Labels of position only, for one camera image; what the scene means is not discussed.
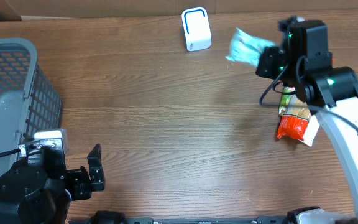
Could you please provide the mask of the teal snack bar packet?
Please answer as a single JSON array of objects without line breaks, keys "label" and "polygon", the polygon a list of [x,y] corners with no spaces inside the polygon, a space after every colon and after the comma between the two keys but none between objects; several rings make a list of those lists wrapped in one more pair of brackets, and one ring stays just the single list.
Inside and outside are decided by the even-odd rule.
[{"label": "teal snack bar packet", "polygon": [[267,47],[276,46],[270,40],[249,35],[237,28],[231,39],[229,55],[226,56],[226,59],[230,62],[246,63],[257,67],[264,50]]}]

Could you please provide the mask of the green drink pouch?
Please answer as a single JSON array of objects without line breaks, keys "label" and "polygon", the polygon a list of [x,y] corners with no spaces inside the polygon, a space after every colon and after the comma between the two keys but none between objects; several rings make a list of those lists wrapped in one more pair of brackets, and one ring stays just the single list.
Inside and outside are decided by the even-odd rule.
[{"label": "green drink pouch", "polygon": [[280,104],[279,104],[279,107],[278,107],[278,114],[279,116],[282,116],[287,108],[288,108],[288,104],[290,102],[290,100],[292,99],[292,92],[295,91],[295,88],[293,87],[285,87],[283,89],[283,93],[282,93],[282,96],[281,96],[281,99],[280,99]]}]

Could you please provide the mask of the orange San Remo pasta packet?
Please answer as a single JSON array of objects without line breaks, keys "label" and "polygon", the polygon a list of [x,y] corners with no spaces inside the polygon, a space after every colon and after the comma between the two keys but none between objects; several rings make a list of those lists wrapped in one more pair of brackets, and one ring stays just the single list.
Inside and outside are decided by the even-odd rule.
[{"label": "orange San Remo pasta packet", "polygon": [[280,117],[277,137],[281,139],[284,136],[288,136],[292,139],[303,140],[303,135],[311,117],[307,104],[299,100],[296,95],[293,95],[286,112]]}]

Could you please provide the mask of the white tube gold cap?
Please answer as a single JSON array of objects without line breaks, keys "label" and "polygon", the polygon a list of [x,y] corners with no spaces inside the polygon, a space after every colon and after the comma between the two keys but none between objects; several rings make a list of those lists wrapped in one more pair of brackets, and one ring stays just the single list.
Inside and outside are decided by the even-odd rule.
[{"label": "white tube gold cap", "polygon": [[300,140],[300,142],[311,147],[313,145],[313,141],[316,137],[319,127],[320,125],[318,123],[318,120],[316,119],[316,116],[312,115],[310,117],[306,131],[303,135],[303,140]]}]

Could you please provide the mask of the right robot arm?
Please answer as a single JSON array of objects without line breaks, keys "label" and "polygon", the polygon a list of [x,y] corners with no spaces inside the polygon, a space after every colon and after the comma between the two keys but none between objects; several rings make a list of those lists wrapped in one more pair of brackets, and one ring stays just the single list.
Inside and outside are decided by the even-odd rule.
[{"label": "right robot arm", "polygon": [[328,213],[319,207],[288,213],[290,223],[358,223],[358,77],[350,67],[333,67],[328,28],[321,20],[278,23],[283,42],[265,47],[256,75],[293,87],[326,132],[342,165],[354,203],[354,217]]}]

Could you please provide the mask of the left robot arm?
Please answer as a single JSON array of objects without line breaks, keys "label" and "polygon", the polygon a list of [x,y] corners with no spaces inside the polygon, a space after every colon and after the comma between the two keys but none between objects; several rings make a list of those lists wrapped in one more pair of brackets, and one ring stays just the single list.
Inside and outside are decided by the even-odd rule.
[{"label": "left robot arm", "polygon": [[88,168],[68,170],[63,139],[21,145],[24,156],[0,176],[0,224],[64,223],[72,201],[105,189],[101,145],[87,156]]}]

